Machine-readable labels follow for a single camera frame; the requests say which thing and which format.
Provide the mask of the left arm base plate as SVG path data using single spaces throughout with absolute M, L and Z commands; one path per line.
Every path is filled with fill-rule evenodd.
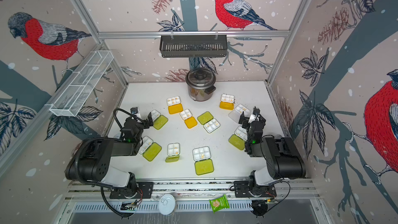
M 124 188 L 113 188 L 110 192 L 110 199 L 150 199 L 153 192 L 154 182 L 143 181 L 130 184 Z

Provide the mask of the yellow pillbox back right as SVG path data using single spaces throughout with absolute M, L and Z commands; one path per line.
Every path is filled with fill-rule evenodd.
M 235 96 L 223 93 L 220 98 L 219 107 L 223 110 L 234 110 Z

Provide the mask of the yellow pillbox back left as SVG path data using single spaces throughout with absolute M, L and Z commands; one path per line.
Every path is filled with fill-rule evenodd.
M 183 111 L 181 98 L 179 96 L 173 96 L 166 100 L 169 114 L 178 114 Z

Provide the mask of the yellow pillbox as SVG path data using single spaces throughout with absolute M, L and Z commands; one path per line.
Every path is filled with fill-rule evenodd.
M 220 98 L 219 107 L 223 110 L 234 110 L 235 96 L 223 93 Z
M 183 111 L 181 98 L 179 96 L 173 96 L 166 100 L 169 114 L 178 114 Z
M 188 129 L 191 129 L 198 125 L 197 120 L 193 117 L 192 113 L 190 110 L 183 110 L 182 112 L 179 113 L 180 117 L 184 121 L 185 125 L 187 126 Z

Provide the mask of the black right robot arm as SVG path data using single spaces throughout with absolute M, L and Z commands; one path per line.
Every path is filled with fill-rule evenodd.
M 305 164 L 292 138 L 264 135 L 266 119 L 260 110 L 253 108 L 251 115 L 241 113 L 239 124 L 244 129 L 244 151 L 252 158 L 263 158 L 264 168 L 250 173 L 247 181 L 235 181 L 234 193 L 237 198 L 275 198 L 274 185 L 284 179 L 304 178 Z

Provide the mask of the yellow pillbox centre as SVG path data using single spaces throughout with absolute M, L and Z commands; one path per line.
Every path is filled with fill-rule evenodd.
M 190 110 L 183 110 L 182 112 L 179 113 L 180 117 L 184 121 L 185 125 L 187 126 L 188 129 L 191 129 L 198 125 L 197 120 L 193 117 L 192 113 Z

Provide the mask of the clear white pillbox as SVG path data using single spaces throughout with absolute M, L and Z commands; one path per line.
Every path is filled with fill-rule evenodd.
M 246 106 L 238 104 L 235 109 L 228 114 L 228 117 L 235 123 L 239 123 L 242 114 L 244 114 L 245 117 L 250 117 L 251 111 Z

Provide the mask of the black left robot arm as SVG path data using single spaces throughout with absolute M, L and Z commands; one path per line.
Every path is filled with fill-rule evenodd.
M 110 161 L 112 157 L 138 155 L 144 145 L 143 132 L 151 126 L 152 114 L 147 119 L 130 114 L 120 126 L 120 138 L 84 140 L 68 164 L 65 177 L 84 185 L 110 189 L 111 199 L 150 199 L 153 182 L 138 182 L 132 172 L 121 171 L 111 166 Z

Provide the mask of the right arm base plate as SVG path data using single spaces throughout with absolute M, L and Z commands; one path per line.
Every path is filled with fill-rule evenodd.
M 236 198 L 275 198 L 277 196 L 273 186 L 259 186 L 247 180 L 234 181 L 230 190 L 234 192 Z

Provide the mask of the small green pillbox front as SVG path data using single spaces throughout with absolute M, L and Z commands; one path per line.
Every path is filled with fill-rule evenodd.
M 180 144 L 172 143 L 167 146 L 167 158 L 166 163 L 177 162 L 180 157 Z

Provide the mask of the green snack packet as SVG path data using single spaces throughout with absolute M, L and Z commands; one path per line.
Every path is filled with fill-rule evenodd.
M 221 197 L 209 200 L 209 204 L 213 213 L 222 209 L 230 208 L 230 204 L 226 195 L 222 195 Z

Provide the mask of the white round lid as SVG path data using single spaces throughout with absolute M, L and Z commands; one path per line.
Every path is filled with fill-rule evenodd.
M 165 216 L 171 215 L 175 211 L 176 206 L 176 200 L 171 194 L 163 195 L 158 203 L 159 212 Z

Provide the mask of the silver rice cooker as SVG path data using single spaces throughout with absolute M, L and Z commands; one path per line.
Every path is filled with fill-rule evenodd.
M 195 68 L 186 75 L 188 94 L 197 102 L 204 102 L 212 97 L 216 90 L 215 82 L 216 76 L 206 68 Z

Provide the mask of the large green pillbox front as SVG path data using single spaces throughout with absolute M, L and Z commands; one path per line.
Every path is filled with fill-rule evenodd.
M 214 171 L 211 152 L 208 146 L 195 148 L 193 149 L 192 154 L 195 161 L 194 167 L 196 175 L 205 175 Z

